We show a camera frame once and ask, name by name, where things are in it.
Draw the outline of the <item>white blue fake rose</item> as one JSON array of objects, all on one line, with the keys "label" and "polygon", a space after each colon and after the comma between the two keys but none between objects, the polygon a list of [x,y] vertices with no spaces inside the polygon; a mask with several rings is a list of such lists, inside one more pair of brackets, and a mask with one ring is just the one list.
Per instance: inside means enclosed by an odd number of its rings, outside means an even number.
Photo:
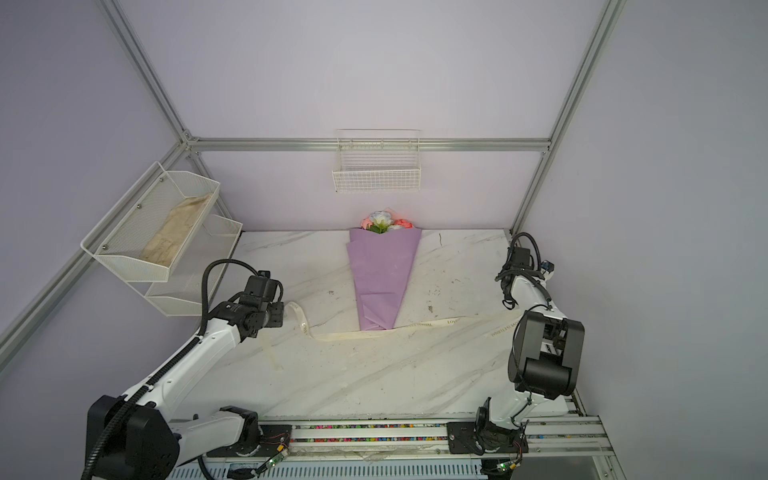
[{"label": "white blue fake rose", "polygon": [[368,218],[370,218],[374,223],[374,226],[368,231],[372,231],[377,234],[386,233],[392,227],[394,222],[391,214],[384,210],[376,211],[370,214]]}]

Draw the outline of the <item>red pink fake rose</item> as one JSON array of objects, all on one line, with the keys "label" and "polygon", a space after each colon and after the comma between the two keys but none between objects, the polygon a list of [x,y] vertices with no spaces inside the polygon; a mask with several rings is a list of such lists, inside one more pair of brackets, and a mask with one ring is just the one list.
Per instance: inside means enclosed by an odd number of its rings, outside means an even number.
[{"label": "red pink fake rose", "polygon": [[410,229],[413,227],[413,224],[405,219],[397,219],[393,222],[392,227],[397,227],[398,229]]}]

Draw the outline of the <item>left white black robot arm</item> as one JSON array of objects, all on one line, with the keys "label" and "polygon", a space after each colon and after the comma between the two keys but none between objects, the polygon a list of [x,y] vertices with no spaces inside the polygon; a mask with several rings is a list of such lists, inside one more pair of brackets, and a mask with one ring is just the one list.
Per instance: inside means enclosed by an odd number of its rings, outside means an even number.
[{"label": "left white black robot arm", "polygon": [[165,479],[178,466],[204,462],[219,448],[256,452],[262,430],[256,412],[225,406],[206,418],[175,421],[191,390],[228,352],[265,328],[283,324],[284,287],[267,270],[247,265],[244,289],[216,307],[201,303],[189,341],[122,395],[104,395],[87,413],[84,479]]}]

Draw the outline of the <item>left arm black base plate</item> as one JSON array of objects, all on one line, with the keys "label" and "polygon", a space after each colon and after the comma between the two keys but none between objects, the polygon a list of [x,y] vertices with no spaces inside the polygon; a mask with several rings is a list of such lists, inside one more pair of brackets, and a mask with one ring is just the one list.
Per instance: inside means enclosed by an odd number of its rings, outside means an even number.
[{"label": "left arm black base plate", "polygon": [[257,430],[247,429],[235,444],[214,449],[208,458],[268,458],[278,452],[280,446],[288,447],[293,427],[290,424],[260,424]]}]

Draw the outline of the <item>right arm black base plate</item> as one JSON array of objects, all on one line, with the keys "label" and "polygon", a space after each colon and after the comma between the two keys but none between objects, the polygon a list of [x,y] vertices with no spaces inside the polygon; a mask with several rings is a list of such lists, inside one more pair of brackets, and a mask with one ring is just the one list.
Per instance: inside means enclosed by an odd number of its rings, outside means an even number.
[{"label": "right arm black base plate", "polygon": [[476,426],[473,422],[449,422],[446,425],[451,454],[525,454],[529,451],[522,430],[508,430],[494,424]]}]

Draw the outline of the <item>pink purple wrapping paper sheet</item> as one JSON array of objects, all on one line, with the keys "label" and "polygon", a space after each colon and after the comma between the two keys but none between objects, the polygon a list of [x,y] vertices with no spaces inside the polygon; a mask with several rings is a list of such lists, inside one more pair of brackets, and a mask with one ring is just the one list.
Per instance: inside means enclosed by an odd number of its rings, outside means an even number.
[{"label": "pink purple wrapping paper sheet", "polygon": [[[394,221],[405,219],[389,209],[384,211]],[[422,231],[414,225],[410,229],[391,227],[386,233],[377,234],[362,229],[360,223],[349,231],[346,250],[362,331],[395,327],[421,236]]]}]

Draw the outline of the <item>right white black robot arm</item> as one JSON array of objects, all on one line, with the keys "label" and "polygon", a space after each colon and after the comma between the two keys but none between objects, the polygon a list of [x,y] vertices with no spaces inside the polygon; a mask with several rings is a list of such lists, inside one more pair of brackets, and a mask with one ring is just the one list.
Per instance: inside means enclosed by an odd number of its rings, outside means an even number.
[{"label": "right white black robot arm", "polygon": [[483,451],[511,444],[523,435],[534,409],[576,389],[585,328],[556,306],[547,288],[554,271],[531,234],[518,232],[511,237],[495,281],[503,306],[520,313],[507,368],[513,390],[487,398],[477,410],[474,435]]}]

